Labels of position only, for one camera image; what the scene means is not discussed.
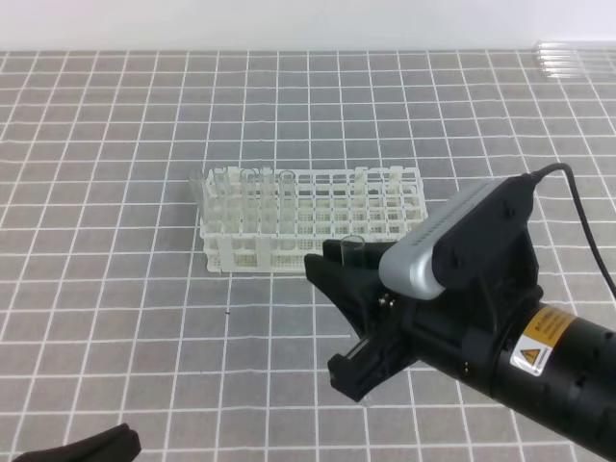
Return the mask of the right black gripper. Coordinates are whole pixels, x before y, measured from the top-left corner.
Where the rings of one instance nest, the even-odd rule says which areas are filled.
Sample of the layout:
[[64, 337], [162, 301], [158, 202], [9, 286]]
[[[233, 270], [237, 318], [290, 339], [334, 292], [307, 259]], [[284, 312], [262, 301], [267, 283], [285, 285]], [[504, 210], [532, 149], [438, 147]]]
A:
[[341, 240], [304, 257], [307, 280], [342, 313], [358, 344], [327, 362], [331, 386], [354, 401], [417, 361], [498, 402], [538, 402], [542, 380], [511, 365], [523, 325], [540, 306], [535, 282], [475, 279], [423, 301], [385, 289], [378, 275], [395, 242], [365, 243], [366, 265], [343, 266]]

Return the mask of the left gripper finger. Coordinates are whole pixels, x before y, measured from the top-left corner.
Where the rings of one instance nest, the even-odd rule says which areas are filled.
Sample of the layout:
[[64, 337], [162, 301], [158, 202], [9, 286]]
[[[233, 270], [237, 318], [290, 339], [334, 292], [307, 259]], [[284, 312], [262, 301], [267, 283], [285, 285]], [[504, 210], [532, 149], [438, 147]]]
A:
[[14, 462], [131, 462], [139, 454], [138, 432], [122, 423], [66, 446], [24, 452]]

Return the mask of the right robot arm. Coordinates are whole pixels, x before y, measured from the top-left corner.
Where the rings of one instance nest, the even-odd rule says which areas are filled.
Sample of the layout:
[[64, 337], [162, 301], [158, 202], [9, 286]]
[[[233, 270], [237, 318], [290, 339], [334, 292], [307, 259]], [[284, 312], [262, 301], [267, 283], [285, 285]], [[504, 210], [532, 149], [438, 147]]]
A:
[[386, 288], [370, 244], [364, 267], [346, 266], [336, 242], [304, 259], [307, 279], [359, 337], [327, 363], [332, 387], [352, 400], [424, 362], [608, 460], [615, 457], [615, 335], [573, 318], [539, 375], [512, 364], [515, 345], [538, 319], [542, 289], [528, 236], [473, 268], [457, 252], [439, 259], [452, 288], [417, 300]]

